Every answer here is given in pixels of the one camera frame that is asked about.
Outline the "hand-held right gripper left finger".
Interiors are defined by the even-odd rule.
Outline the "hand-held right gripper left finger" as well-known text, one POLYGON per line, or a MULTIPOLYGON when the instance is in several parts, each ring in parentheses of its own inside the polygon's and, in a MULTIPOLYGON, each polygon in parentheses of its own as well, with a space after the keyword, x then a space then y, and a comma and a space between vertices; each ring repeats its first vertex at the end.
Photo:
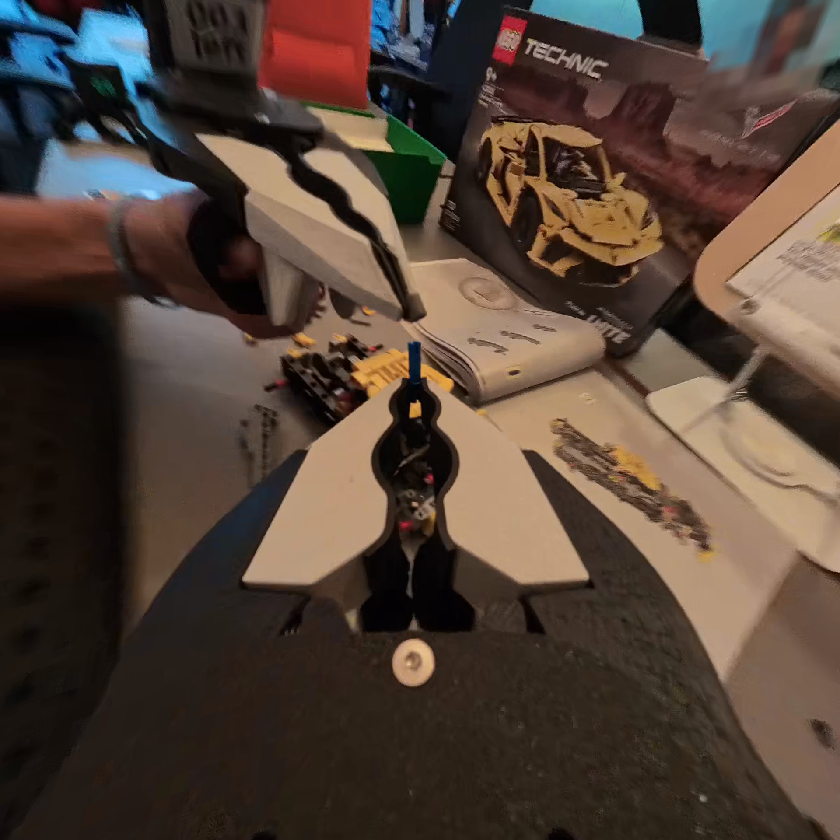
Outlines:
POLYGON ((393 475, 403 458, 397 380, 306 450, 241 582, 391 620, 413 613, 393 475))

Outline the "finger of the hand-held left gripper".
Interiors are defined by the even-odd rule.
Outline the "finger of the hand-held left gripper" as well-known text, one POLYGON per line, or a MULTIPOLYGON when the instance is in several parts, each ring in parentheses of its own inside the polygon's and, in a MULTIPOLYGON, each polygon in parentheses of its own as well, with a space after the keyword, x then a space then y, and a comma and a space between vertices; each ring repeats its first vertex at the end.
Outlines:
POLYGON ((199 133, 196 138, 245 186, 245 226, 262 248, 260 285, 273 323, 304 320, 319 286, 394 321, 416 322, 426 316, 408 258, 413 291, 369 291, 365 281, 378 280, 362 274, 363 269, 375 269, 371 252, 360 236, 342 231, 323 200, 300 185, 298 163, 231 136, 199 133))
POLYGON ((413 291, 413 276, 389 196, 367 156, 348 145, 315 145, 298 156, 298 180, 323 200, 342 231, 360 236, 375 269, 363 269, 370 292, 413 291))

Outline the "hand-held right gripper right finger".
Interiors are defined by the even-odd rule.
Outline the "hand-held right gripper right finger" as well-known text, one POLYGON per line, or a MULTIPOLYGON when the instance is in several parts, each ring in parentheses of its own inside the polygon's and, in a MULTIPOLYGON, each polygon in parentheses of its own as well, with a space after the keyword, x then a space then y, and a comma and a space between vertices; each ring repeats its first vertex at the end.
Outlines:
POLYGON ((523 450, 436 383, 427 455, 451 588, 473 606, 580 589, 590 575, 523 450))

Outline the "grey angled toy beam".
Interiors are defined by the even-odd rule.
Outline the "grey angled toy beam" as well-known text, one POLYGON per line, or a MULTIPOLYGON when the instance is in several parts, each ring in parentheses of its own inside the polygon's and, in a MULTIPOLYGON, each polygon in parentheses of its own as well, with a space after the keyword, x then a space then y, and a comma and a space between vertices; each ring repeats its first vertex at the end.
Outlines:
POLYGON ((248 489, 265 480, 279 463, 279 415, 260 403, 253 404, 238 426, 238 450, 248 489))

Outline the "small black yellow toy subassembly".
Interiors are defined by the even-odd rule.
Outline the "small black yellow toy subassembly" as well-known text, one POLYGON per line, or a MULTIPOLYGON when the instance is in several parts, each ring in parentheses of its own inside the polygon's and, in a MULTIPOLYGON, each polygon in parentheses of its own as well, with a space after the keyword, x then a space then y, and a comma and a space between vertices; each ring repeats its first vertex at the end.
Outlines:
POLYGON ((410 417, 398 438, 398 459, 391 473, 397 528, 403 538, 430 538, 436 526, 436 490, 430 433, 420 416, 410 417))

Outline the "partly built yellow toy car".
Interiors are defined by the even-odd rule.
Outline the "partly built yellow toy car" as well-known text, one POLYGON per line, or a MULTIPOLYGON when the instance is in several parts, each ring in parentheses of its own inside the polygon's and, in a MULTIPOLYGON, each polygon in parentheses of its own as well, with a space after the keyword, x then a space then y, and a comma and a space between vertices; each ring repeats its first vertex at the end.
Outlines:
POLYGON ((406 376, 407 351, 385 350, 351 334, 335 335, 325 348, 304 350, 290 344, 280 357, 279 377, 264 391, 293 393, 331 427, 406 376))

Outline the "grey desk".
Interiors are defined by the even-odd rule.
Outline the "grey desk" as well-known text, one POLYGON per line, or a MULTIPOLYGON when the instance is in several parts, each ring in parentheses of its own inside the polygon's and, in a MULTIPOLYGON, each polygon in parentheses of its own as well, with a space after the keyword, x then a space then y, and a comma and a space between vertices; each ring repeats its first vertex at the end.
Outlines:
MULTIPOLYGON (((189 549, 255 482, 239 425, 260 403, 280 414, 276 460, 318 428, 288 394, 263 396, 281 342, 249 346, 218 318, 122 307, 128 395, 130 539, 124 635, 189 549)), ((728 689, 742 727, 792 801, 838 838, 838 577, 676 441, 645 396, 711 375, 665 332, 627 360, 489 406, 492 421, 540 452, 630 538, 676 595, 728 689), (686 545, 553 457, 549 421, 565 417, 600 443, 640 455, 710 525, 716 552, 686 545)))

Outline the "person's left hand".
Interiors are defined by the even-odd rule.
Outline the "person's left hand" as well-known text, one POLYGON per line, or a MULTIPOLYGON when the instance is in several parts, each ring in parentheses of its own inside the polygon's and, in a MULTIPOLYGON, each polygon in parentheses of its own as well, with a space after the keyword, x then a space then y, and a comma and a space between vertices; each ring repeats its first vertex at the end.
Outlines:
POLYGON ((196 261, 193 244, 206 254, 219 246, 213 272, 233 286, 247 286, 264 266, 263 254, 245 234, 211 233, 210 200, 196 190, 174 192, 162 198, 133 199, 122 216, 122 232, 131 267, 150 289, 150 296, 210 314, 233 324, 256 339, 273 340, 302 332, 323 315, 323 288, 298 323, 275 325, 265 313, 239 313, 232 309, 207 280, 196 261))

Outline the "green plastic bin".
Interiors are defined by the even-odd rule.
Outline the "green plastic bin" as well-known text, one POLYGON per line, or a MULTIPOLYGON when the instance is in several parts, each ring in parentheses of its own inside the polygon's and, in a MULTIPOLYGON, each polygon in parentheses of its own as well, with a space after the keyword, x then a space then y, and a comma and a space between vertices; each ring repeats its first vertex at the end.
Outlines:
POLYGON ((327 130, 371 162, 385 185, 396 221, 420 225, 447 160, 445 154, 371 103, 366 110, 310 101, 304 105, 327 130))

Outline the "red plastic bin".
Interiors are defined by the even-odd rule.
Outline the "red plastic bin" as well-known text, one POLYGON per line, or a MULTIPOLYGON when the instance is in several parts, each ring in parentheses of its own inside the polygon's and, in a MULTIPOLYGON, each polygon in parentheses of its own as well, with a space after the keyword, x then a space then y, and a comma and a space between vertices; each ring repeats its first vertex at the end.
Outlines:
POLYGON ((288 98, 368 107, 372 1, 270 1, 258 80, 288 98))

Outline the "open instruction booklet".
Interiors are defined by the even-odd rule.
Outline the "open instruction booklet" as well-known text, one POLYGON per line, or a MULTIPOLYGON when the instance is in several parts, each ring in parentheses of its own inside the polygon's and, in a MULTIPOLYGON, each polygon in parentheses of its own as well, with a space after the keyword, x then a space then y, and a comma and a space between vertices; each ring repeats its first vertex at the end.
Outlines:
POLYGON ((779 531, 642 406, 583 321, 516 296, 467 259, 415 262, 427 356, 641 551, 723 681, 794 561, 779 531))

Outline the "grey wristband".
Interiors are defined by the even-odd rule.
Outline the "grey wristband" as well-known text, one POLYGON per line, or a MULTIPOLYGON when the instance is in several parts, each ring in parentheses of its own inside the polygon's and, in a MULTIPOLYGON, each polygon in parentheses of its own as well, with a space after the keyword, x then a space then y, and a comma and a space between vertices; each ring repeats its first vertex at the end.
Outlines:
POLYGON ((108 250, 125 291, 132 297, 159 305, 160 300, 153 286, 137 270, 130 253, 126 222, 132 203, 133 196, 126 196, 111 203, 106 227, 108 250))

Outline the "toy car box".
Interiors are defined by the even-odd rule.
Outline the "toy car box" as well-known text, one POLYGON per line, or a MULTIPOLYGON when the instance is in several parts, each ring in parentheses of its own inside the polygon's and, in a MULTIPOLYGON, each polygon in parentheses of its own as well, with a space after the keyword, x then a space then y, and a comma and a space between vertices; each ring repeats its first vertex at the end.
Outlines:
POLYGON ((807 66, 825 3, 775 2, 720 70, 645 23, 635 38, 507 7, 440 223, 543 307, 634 353, 701 252, 838 119, 838 60, 807 66))

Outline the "wooden document stand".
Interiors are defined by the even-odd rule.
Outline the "wooden document stand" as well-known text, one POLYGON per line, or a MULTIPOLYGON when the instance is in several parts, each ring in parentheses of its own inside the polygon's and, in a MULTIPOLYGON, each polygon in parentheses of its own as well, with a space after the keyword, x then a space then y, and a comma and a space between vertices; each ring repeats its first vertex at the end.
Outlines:
POLYGON ((730 383, 697 377, 647 395, 647 407, 746 497, 798 553, 838 574, 838 468, 757 407, 748 386, 770 357, 838 398, 838 341, 772 301, 743 298, 728 280, 839 184, 835 123, 700 256, 700 302, 754 342, 730 383))

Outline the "printed instruction sheet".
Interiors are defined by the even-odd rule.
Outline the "printed instruction sheet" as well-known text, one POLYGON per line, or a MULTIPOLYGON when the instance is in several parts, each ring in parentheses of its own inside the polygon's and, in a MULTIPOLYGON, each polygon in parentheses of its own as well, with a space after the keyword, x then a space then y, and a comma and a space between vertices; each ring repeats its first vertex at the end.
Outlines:
POLYGON ((772 301, 839 338, 839 188, 736 272, 727 287, 772 301))

